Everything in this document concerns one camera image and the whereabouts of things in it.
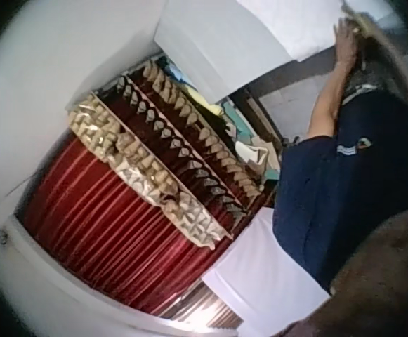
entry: white wall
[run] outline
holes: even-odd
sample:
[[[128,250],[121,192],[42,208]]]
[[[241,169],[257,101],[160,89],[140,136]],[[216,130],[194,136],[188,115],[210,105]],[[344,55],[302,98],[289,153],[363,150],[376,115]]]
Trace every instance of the white wall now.
[[[0,202],[67,129],[65,106],[158,51],[166,0],[29,1],[0,38]]]
[[[0,227],[0,289],[19,318],[37,336],[231,337],[129,308],[93,290],[55,262],[11,216]]]
[[[211,103],[291,61],[236,0],[170,0],[155,41]]]
[[[0,288],[36,336],[160,336],[98,315],[50,283],[16,250],[0,246]]]

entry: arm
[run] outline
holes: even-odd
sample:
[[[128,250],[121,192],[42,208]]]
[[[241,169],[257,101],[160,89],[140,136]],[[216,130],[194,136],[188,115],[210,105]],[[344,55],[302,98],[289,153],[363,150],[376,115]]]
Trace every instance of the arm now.
[[[336,65],[316,100],[307,138],[334,135],[344,86],[356,61],[357,44],[352,27],[347,25],[345,20],[340,19],[338,28],[335,27],[334,30]]]

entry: man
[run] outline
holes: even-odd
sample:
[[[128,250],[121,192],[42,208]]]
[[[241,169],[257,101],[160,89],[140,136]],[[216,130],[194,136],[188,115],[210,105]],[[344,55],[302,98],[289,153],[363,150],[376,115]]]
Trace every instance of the man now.
[[[366,16],[408,89],[408,69]],[[335,28],[336,65],[312,112],[307,139],[284,151],[274,233],[327,291],[338,271],[383,221],[408,210],[408,104],[373,86],[343,94],[357,58],[353,26]]]

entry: navy blue shirt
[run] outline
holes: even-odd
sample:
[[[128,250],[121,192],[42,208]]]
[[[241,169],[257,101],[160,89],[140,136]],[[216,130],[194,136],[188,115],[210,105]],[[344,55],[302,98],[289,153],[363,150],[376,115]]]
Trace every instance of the navy blue shirt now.
[[[274,234],[326,290],[370,232],[407,209],[408,105],[389,93],[357,96],[334,137],[284,151]]]

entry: white cloth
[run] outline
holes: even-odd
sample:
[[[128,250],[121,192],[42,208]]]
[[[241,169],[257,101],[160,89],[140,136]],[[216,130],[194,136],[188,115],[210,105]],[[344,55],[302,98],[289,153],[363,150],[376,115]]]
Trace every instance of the white cloth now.
[[[279,246],[272,209],[261,209],[228,251],[202,277],[257,333],[271,336],[308,316],[329,295]]]
[[[341,0],[237,0],[253,13],[295,60],[334,45],[333,25],[344,14]],[[356,11],[380,20],[393,12],[385,0],[350,0]]]

